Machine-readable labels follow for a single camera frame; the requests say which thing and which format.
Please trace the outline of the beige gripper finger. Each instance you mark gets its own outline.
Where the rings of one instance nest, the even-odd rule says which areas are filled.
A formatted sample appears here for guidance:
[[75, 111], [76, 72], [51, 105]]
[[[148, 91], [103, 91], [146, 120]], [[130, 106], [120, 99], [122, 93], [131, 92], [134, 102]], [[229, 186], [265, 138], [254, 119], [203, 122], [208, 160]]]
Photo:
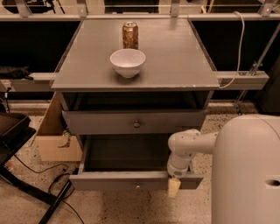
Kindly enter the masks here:
[[175, 198], [179, 188], [181, 185], [181, 181], [178, 178], [169, 178], [168, 180], [168, 196], [170, 198]]

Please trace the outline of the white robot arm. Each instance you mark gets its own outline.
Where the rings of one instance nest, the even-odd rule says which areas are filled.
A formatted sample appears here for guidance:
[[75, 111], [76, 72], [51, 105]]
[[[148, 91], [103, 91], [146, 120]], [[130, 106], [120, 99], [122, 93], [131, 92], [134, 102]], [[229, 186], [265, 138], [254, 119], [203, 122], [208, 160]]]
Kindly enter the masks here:
[[168, 139], [167, 171], [178, 182], [193, 153], [211, 154], [212, 224], [280, 224], [280, 117], [240, 115], [220, 131]]

